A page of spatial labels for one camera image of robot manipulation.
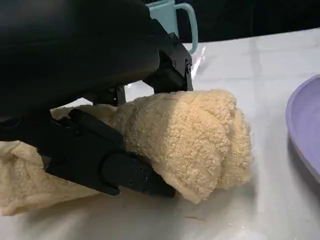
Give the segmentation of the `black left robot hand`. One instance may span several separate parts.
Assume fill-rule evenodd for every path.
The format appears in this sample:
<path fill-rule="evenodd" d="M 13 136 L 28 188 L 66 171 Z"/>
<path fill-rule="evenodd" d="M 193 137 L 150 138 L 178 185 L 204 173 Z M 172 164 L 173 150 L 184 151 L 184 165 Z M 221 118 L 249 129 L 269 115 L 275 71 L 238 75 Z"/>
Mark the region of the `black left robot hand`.
<path fill-rule="evenodd" d="M 144 81 L 155 93 L 192 90 L 192 57 L 140 0 L 3 0 L 0 3 L 0 139 L 37 149 L 47 173 L 117 196 L 120 187 L 172 198 L 123 136 L 79 109 L 78 98 L 125 102 Z"/>

